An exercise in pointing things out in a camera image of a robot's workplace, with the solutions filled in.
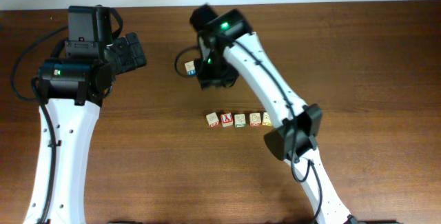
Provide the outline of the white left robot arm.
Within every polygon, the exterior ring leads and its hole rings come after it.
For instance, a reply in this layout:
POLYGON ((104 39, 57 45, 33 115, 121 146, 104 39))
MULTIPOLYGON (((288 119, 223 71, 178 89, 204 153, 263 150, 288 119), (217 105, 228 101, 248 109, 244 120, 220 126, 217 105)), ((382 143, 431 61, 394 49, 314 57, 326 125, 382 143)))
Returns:
POLYGON ((84 223, 92 134, 116 76, 146 65, 135 32, 97 55, 47 59, 31 80, 39 103, 41 142, 25 223, 84 223))

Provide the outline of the wooden block red side engraved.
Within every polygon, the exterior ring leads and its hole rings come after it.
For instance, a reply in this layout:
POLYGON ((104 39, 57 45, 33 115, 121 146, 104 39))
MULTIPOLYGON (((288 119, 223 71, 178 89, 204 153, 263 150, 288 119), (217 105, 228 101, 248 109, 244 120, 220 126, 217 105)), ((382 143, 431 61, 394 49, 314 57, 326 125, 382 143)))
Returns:
POLYGON ((252 127, 262 124, 261 115, 259 112, 252 112, 249 114, 249 123, 252 127))

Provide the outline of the plain wooden block upper left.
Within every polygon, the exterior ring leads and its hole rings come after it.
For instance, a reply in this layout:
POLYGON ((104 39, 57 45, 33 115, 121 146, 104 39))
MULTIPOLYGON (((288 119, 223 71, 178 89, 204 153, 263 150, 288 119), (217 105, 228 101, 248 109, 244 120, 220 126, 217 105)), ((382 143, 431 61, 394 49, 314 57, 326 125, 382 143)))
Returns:
POLYGON ((187 75, 194 76, 196 74, 196 68, 193 61, 189 61, 184 64, 187 75))

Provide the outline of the wooden block red bottom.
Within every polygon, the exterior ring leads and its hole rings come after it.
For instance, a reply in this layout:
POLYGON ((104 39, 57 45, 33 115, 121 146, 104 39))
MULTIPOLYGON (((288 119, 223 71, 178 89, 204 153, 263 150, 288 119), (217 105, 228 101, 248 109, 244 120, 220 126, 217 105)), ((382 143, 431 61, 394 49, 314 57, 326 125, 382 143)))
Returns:
POLYGON ((220 124, 217 113, 212 112, 206 115, 207 123, 212 128, 220 124))

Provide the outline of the wooden block yellow side engraved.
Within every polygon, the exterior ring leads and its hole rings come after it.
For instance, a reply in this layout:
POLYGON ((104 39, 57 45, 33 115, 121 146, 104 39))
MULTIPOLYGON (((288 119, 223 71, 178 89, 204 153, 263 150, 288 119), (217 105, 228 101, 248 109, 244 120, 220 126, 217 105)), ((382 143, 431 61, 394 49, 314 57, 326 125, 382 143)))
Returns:
POLYGON ((266 125, 266 126, 272 126, 272 122, 271 119, 269 117, 269 114, 267 112, 263 113, 263 117, 262 117, 262 125, 266 125))

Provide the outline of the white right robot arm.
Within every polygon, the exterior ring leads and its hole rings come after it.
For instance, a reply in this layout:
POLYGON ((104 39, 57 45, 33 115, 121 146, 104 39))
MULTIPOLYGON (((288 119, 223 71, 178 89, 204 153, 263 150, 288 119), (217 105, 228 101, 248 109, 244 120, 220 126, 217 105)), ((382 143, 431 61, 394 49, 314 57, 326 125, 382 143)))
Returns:
POLYGON ((309 105, 286 83, 266 55, 256 32, 237 9, 219 15, 209 5, 193 11, 200 59, 196 76, 202 89, 231 87, 244 78, 273 125, 265 135, 270 152, 290 166, 314 211, 313 223, 357 223, 337 195, 317 144, 322 110, 309 105))

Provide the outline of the wooden block red letter Y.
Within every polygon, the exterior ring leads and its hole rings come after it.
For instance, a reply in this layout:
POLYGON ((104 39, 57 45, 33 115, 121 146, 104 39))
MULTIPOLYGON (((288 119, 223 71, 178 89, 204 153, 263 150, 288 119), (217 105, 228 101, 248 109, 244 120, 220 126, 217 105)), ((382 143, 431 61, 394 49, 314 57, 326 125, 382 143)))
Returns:
POLYGON ((221 124, 224 128, 234 124, 234 118, 230 112, 221 114, 220 117, 221 124))

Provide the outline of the wooden block green letter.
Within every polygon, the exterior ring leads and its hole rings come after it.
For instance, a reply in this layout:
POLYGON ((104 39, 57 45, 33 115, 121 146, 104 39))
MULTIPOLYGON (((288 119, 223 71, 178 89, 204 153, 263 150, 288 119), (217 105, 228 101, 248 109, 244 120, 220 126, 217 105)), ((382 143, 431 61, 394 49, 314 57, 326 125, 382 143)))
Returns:
POLYGON ((246 126, 246 116, 245 114, 235 114, 234 115, 234 125, 236 128, 243 128, 246 126))

